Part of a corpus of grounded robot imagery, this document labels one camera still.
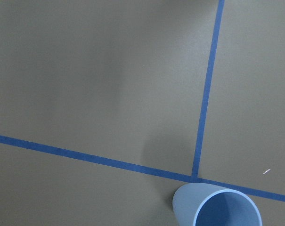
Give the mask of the blue plastic cup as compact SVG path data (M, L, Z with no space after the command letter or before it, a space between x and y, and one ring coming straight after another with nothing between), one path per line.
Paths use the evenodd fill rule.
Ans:
M180 226L261 226L261 214L244 193L206 183L179 187L172 199Z

